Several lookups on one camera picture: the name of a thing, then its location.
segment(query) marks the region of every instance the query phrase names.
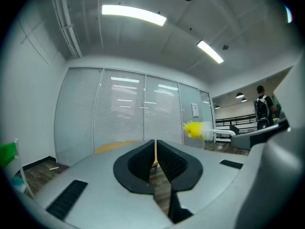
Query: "black railing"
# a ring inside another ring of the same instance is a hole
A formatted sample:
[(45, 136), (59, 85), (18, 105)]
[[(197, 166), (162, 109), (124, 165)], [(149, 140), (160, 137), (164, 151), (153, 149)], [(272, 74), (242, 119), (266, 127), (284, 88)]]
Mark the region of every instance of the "black railing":
[(243, 125), (256, 122), (255, 114), (247, 114), (233, 118), (215, 120), (216, 126)]

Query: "green chair back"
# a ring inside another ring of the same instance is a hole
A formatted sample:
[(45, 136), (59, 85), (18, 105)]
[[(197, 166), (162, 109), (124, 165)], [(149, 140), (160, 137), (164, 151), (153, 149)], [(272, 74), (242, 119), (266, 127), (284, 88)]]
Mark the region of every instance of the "green chair back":
[(0, 167), (4, 168), (14, 160), (17, 154), (16, 145), (14, 142), (0, 146)]

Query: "floor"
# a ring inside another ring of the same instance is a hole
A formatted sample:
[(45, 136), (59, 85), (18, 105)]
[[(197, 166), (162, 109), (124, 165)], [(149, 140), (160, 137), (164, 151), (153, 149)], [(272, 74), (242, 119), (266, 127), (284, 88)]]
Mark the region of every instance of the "floor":
[[(248, 155), (249, 151), (237, 149), (231, 146), (231, 143), (205, 143), (205, 150), (223, 152), (230, 154)], [(54, 177), (58, 176), (61, 172), (65, 171), (68, 167), (56, 163), (54, 161), (48, 160), (37, 166), (34, 166), (26, 170), (25, 176), (27, 178), (28, 184), (35, 194), (39, 191), (45, 184), (47, 184)], [(150, 177), (150, 184), (155, 187), (154, 199), (162, 211), (167, 215), (169, 204), (170, 204), (170, 193), (171, 184), (166, 179), (160, 167), (157, 168), (157, 174)]]

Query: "black hair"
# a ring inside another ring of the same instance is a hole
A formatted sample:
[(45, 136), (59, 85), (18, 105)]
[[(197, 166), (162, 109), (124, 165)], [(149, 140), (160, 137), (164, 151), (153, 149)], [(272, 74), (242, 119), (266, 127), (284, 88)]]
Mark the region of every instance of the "black hair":
[(258, 87), (256, 88), (256, 90), (257, 90), (257, 93), (258, 93), (258, 94), (261, 94), (265, 89), (264, 89), (263, 86), (258, 86)]

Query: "black baseboard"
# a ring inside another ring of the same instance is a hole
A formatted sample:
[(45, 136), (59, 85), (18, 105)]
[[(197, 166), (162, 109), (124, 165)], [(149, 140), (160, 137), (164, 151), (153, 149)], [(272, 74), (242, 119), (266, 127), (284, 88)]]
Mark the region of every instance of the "black baseboard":
[(23, 170), (28, 170), (28, 169), (30, 169), (30, 168), (32, 168), (32, 167), (34, 167), (36, 165), (39, 165), (39, 164), (41, 164), (41, 163), (43, 163), (44, 161), (47, 161), (47, 160), (51, 160), (51, 161), (56, 162), (55, 158), (53, 158), (51, 156), (48, 156), (48, 157), (45, 157), (43, 159), (37, 160), (37, 161), (35, 161), (35, 162), (31, 163), (31, 164), (28, 164), (26, 166), (23, 166), (22, 168), (23, 168)]

